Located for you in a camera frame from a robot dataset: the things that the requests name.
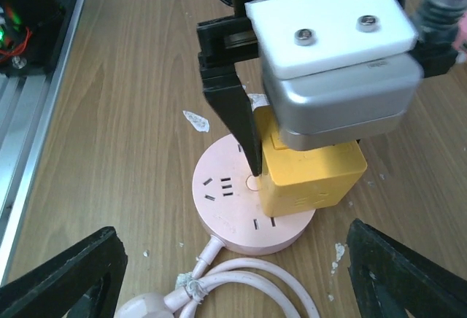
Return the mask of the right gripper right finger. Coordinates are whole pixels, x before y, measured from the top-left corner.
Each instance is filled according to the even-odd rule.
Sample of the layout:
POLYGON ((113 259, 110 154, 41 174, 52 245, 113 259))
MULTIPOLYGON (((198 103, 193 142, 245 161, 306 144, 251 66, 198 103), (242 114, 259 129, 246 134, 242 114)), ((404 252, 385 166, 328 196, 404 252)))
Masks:
POLYGON ((347 234, 362 317, 465 317, 466 280, 359 219, 347 234))

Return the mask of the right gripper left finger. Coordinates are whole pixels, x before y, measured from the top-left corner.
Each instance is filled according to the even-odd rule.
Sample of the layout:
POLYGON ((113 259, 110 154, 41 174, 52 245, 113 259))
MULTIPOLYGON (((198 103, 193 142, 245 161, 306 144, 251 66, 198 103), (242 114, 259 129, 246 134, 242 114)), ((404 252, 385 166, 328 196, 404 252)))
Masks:
POLYGON ((113 317, 128 256, 112 226, 1 288, 2 317, 113 317))

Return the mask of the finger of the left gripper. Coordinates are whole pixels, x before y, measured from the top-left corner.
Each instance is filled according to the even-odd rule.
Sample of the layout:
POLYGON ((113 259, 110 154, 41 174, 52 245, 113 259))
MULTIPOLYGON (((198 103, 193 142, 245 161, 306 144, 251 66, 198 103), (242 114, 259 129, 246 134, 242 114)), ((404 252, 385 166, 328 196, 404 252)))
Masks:
POLYGON ((262 173, 261 141, 252 105, 233 64, 202 68, 203 94, 211 108, 240 143, 252 175, 262 173))

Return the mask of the round pink socket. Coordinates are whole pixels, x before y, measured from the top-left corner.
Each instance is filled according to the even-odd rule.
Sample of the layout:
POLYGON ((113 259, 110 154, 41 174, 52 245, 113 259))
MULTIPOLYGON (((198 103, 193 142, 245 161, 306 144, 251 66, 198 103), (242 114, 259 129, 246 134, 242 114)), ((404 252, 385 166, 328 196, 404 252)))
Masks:
POLYGON ((210 145, 193 172, 193 201, 208 234, 241 255, 271 255, 289 247, 314 216, 263 213, 255 177, 240 144, 228 134, 210 145))

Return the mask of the yellow cube socket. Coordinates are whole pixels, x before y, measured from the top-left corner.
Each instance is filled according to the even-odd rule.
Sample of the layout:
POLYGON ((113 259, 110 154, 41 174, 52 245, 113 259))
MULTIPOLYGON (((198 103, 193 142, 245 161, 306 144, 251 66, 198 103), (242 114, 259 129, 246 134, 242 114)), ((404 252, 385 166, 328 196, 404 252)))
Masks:
POLYGON ((367 169, 356 141, 295 151, 279 135, 270 106, 254 111, 262 143, 257 178, 263 212, 280 217, 337 205, 367 169))

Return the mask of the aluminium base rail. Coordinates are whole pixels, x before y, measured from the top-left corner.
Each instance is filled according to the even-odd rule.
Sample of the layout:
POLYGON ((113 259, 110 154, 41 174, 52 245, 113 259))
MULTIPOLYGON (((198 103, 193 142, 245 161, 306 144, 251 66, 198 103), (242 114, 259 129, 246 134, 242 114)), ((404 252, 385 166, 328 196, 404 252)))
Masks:
POLYGON ((84 2, 74 4, 55 71, 29 77, 1 76, 2 284, 7 282, 84 2))

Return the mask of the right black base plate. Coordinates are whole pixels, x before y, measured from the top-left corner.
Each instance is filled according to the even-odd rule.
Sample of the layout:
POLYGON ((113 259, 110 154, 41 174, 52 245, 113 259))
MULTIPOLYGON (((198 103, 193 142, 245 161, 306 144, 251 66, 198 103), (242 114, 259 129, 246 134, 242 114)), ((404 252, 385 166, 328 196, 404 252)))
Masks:
POLYGON ((77 0, 1 0, 1 73, 55 71, 77 0))

